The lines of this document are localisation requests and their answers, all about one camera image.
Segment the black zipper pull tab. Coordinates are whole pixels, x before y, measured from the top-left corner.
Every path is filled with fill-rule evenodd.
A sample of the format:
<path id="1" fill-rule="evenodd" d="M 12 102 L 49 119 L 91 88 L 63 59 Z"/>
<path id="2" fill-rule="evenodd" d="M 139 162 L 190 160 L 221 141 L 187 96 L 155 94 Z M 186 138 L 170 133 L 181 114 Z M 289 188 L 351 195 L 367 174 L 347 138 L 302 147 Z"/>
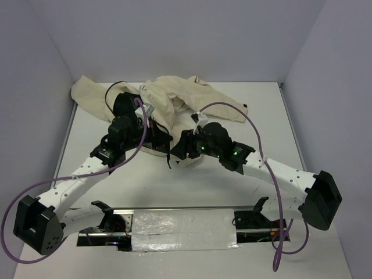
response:
<path id="1" fill-rule="evenodd" d="M 171 165 L 170 165 L 170 152 L 168 152 L 166 154 L 166 162 L 167 162 L 167 165 L 168 165 L 169 169 L 171 169 Z"/>

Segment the cream jacket with black zipper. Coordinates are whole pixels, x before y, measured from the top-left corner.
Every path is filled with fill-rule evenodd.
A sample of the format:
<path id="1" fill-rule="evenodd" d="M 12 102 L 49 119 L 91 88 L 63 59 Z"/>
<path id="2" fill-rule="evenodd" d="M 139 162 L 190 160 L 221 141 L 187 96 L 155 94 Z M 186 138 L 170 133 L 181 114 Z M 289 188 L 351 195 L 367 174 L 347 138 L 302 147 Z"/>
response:
<path id="1" fill-rule="evenodd" d="M 247 108 L 215 90 L 208 83 L 197 76 L 183 79 L 177 76 L 161 76 L 155 81 L 147 81 L 139 88 L 119 81 L 109 88 L 93 82 L 82 76 L 71 89 L 71 97 L 76 103 L 91 115 L 112 123 L 114 119 L 114 103 L 119 94 L 130 93 L 139 96 L 143 102 L 150 103 L 155 108 L 152 117 L 162 126 L 166 127 L 172 136 L 170 150 L 178 143 L 183 130 L 193 130 L 195 126 L 187 124 L 179 118 L 179 114 L 191 109 L 193 112 L 202 112 L 207 116 L 218 117 L 229 121 L 243 123 Z M 142 147 L 143 151 L 156 156 L 165 153 L 153 151 Z M 173 160 L 181 167 L 196 162 L 196 159 L 180 160 L 170 154 Z"/>

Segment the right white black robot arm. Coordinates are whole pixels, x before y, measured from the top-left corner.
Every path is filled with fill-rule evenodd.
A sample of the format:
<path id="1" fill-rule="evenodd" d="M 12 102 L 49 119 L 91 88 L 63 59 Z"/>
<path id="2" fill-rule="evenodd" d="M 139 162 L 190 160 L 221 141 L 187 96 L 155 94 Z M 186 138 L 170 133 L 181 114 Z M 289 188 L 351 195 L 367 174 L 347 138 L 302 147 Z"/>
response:
<path id="1" fill-rule="evenodd" d="M 280 218 L 302 219 L 322 231 L 330 228 L 342 202 L 333 176 L 322 170 L 319 174 L 306 172 L 262 156 L 254 148 L 233 141 L 221 124 L 212 122 L 196 131 L 184 130 L 170 153 L 179 159 L 195 159 L 200 155 L 217 158 L 229 171 L 258 178 L 291 195 L 277 202 L 267 197 L 257 202 L 253 221 L 266 227 Z"/>

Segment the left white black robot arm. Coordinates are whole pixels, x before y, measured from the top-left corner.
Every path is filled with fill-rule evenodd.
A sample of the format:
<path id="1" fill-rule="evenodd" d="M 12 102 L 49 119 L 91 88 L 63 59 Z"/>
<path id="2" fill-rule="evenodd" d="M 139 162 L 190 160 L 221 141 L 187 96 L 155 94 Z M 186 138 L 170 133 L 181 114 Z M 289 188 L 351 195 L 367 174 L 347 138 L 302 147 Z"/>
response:
<path id="1" fill-rule="evenodd" d="M 114 119 L 89 157 L 67 177 L 33 198 L 26 195 L 17 205 L 13 233 L 43 256 L 49 256 L 71 234 L 87 227 L 108 231 L 114 224 L 113 209 L 102 201 L 84 208 L 71 206 L 106 174 L 134 158 L 142 147 L 169 153 L 172 136 L 152 117 L 155 108 L 130 93 L 115 100 Z M 133 151 L 128 158 L 126 153 Z"/>

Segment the silver foil covered base rail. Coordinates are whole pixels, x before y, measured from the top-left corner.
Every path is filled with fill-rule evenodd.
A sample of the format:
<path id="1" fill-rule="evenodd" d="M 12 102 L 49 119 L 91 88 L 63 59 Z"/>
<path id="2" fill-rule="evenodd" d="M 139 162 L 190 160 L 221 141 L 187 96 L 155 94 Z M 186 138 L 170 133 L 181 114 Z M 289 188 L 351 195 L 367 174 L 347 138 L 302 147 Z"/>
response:
<path id="1" fill-rule="evenodd" d="M 116 209 L 104 228 L 79 232 L 78 247 L 112 246 L 122 252 L 218 251 L 269 242 L 280 229 L 251 208 Z"/>

